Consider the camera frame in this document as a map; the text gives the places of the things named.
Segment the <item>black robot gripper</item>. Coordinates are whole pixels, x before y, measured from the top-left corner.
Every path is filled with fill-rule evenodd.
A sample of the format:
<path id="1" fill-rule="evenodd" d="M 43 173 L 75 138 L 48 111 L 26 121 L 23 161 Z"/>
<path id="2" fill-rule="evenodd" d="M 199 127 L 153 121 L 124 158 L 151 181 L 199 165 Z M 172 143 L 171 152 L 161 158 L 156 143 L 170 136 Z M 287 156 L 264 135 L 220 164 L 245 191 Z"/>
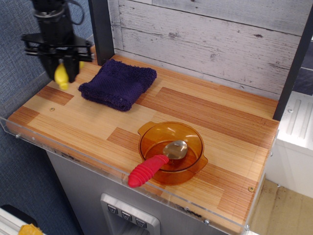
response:
<path id="1" fill-rule="evenodd" d="M 75 0 L 33 0 L 33 16 L 40 32 L 22 35 L 27 55 L 40 56 L 46 74 L 54 80 L 59 59 L 63 59 L 69 83 L 80 71 L 80 61 L 91 62 L 91 44 L 75 35 L 73 26 L 85 18 L 83 7 Z"/>

